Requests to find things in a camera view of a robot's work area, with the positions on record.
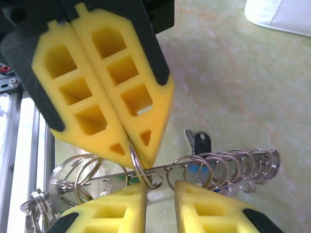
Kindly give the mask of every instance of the metal rod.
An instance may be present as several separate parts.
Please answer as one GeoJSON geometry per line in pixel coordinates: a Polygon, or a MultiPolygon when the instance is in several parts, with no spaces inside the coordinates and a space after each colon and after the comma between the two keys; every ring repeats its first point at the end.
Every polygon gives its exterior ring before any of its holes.
{"type": "Polygon", "coordinates": [[[28,182],[28,198],[32,191],[36,189],[37,183],[37,164],[38,164],[38,144],[39,144],[39,123],[40,113],[37,107],[34,109],[33,131],[30,152],[29,182],[28,182]]]}
{"type": "Polygon", "coordinates": [[[1,179],[0,179],[0,232],[7,231],[9,217],[15,153],[17,146],[17,134],[19,127],[20,106],[23,94],[10,95],[9,108],[7,113],[6,130],[2,145],[1,155],[1,179]]]}
{"type": "Polygon", "coordinates": [[[44,152],[44,190],[48,190],[50,177],[55,168],[55,138],[48,125],[45,128],[45,152],[44,152]]]}

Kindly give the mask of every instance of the black foam edge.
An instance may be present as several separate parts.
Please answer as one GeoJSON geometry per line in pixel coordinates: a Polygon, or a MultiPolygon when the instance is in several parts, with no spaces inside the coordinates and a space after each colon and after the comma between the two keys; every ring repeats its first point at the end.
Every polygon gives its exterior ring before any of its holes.
{"type": "Polygon", "coordinates": [[[252,209],[244,209],[243,213],[260,233],[284,233],[265,214],[252,209]]]}
{"type": "Polygon", "coordinates": [[[62,132],[65,125],[31,65],[39,37],[48,30],[47,23],[55,19],[64,22],[67,18],[61,4],[55,0],[29,0],[23,7],[26,18],[16,25],[15,31],[1,41],[1,52],[34,100],[48,126],[62,132]]]}
{"type": "Polygon", "coordinates": [[[69,227],[73,224],[76,218],[79,216],[79,213],[73,212],[68,215],[65,215],[59,218],[50,229],[48,229],[47,233],[66,233],[69,227]]]}
{"type": "Polygon", "coordinates": [[[96,8],[107,10],[129,19],[136,30],[148,62],[159,85],[165,85],[169,79],[170,69],[158,43],[152,24],[141,0],[60,0],[72,21],[78,17],[74,6],[83,2],[89,11],[96,8]]]}

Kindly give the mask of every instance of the white object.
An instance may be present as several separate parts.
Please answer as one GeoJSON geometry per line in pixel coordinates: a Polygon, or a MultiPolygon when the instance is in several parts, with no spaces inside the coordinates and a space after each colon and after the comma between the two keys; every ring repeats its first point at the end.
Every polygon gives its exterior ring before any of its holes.
{"type": "Polygon", "coordinates": [[[311,36],[311,0],[247,0],[245,16],[262,27],[311,36]]]}

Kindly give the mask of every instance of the yellow foam pad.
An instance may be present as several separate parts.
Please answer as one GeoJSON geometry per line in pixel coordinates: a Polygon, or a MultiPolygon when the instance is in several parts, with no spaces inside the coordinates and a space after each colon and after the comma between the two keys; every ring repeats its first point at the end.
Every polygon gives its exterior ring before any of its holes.
{"type": "Polygon", "coordinates": [[[32,69],[65,124],[55,137],[133,167],[128,136],[71,24],[49,23],[32,69]]]}
{"type": "Polygon", "coordinates": [[[167,126],[173,79],[159,85],[130,20],[76,5],[71,22],[145,168],[150,168],[167,126]]]}
{"type": "Polygon", "coordinates": [[[66,233],[144,233],[146,190],[137,183],[64,212],[77,212],[66,233]]]}
{"type": "Polygon", "coordinates": [[[253,206],[194,184],[175,183],[178,233],[259,233],[243,214],[253,206]]]}

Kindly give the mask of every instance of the metal frame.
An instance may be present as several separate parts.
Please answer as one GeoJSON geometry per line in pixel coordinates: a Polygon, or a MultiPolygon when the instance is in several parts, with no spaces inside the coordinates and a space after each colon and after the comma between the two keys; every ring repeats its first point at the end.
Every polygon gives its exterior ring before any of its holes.
{"type": "Polygon", "coordinates": [[[29,167],[29,181],[28,181],[28,198],[32,191],[36,189],[37,183],[37,164],[38,164],[38,144],[39,144],[39,123],[40,113],[37,107],[34,109],[33,130],[31,140],[31,154],[29,167]]]}
{"type": "Polygon", "coordinates": [[[7,123],[3,138],[0,165],[0,232],[3,233],[6,232],[9,217],[21,100],[22,94],[20,93],[10,95],[7,123]]]}
{"type": "MultiPolygon", "coordinates": [[[[7,223],[10,210],[13,172],[16,157],[17,135],[20,124],[20,108],[23,98],[28,97],[27,93],[11,94],[7,112],[6,129],[3,139],[2,155],[0,157],[0,232],[7,232],[7,223]]],[[[52,136],[49,127],[45,127],[45,150],[44,150],[44,174],[37,174],[38,142],[39,142],[40,112],[35,107],[31,159],[29,164],[28,196],[36,189],[37,176],[44,177],[44,189],[48,187],[50,175],[55,167],[55,138],[52,136]]]]}

